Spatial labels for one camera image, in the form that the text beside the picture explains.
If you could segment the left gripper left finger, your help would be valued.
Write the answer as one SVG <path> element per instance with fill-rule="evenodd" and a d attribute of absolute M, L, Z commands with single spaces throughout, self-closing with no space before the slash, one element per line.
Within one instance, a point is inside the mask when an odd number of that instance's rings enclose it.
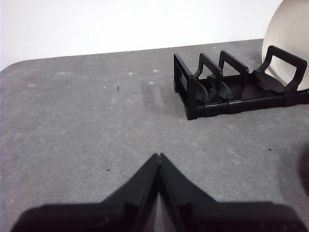
<path fill-rule="evenodd" d="M 22 213 L 14 232 L 141 232 L 158 195 L 159 156 L 153 154 L 99 203 L 46 204 Z"/>

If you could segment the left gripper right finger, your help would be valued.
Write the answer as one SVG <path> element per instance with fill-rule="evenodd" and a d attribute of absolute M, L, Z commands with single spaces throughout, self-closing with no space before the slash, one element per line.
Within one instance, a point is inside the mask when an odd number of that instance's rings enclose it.
<path fill-rule="evenodd" d="M 272 202 L 218 202 L 197 187 L 163 154 L 160 194 L 179 232 L 302 232 L 295 210 Z"/>

